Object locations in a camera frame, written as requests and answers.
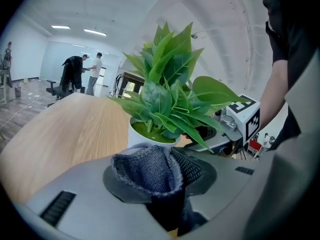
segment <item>gray knit fabric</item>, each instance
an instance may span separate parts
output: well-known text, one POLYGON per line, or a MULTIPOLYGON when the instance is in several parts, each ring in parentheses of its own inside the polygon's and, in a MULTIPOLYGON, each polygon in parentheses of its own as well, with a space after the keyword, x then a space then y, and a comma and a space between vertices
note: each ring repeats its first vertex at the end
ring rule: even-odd
POLYGON ((156 197, 169 198, 183 189, 183 175, 169 149, 141 143, 130 149, 141 148, 131 154, 116 154, 111 159, 115 175, 125 184, 156 197))

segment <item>man in black shirt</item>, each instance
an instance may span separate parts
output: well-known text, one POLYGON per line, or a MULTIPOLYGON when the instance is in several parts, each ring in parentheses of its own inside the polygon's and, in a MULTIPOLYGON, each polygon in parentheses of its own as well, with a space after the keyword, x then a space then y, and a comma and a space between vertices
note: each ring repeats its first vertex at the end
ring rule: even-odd
MULTIPOLYGON (((269 16, 265 29, 273 51, 273 65, 260 100, 260 129, 279 113, 285 104, 286 93, 301 76, 319 46, 318 1, 263 0, 269 16)), ((275 150, 280 143, 299 134, 298 123, 289 108, 284 126, 270 149, 275 150)))

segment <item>black shirt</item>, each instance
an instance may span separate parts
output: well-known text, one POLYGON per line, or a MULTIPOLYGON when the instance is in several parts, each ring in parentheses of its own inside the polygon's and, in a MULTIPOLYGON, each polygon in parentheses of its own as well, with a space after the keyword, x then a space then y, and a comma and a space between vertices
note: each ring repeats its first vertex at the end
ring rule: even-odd
MULTIPOLYGON (((295 84, 319 46, 320 0, 263 0, 268 10, 269 25, 284 45, 284 56, 274 54, 275 60, 288 61, 288 88, 295 84)), ((272 145, 276 149, 284 140, 300 134, 297 121, 290 108, 284 126, 272 145)))

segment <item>desk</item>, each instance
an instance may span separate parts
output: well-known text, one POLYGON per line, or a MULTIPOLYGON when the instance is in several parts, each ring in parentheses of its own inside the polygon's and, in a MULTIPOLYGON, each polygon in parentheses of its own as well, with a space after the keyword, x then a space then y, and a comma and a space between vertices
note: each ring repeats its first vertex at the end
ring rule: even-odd
MULTIPOLYGON (((0 155, 0 180, 25 203, 72 166, 127 148, 130 116, 115 102, 73 93, 26 124, 0 155)), ((190 143, 181 136, 178 147, 190 143)))

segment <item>white ceiling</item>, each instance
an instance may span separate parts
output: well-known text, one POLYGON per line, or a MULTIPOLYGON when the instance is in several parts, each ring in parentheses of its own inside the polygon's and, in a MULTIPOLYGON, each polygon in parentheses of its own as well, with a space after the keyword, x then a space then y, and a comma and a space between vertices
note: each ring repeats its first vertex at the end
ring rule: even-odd
MULTIPOLYGON (((205 48, 193 79, 211 76, 259 99, 271 73, 262 0, 26 0, 20 11, 53 36, 95 39, 127 53, 137 53, 142 43, 151 41, 157 24, 168 21, 170 29, 179 32, 193 22, 192 31, 198 35, 193 49, 205 48)), ((121 67, 131 65, 123 61, 121 67)))

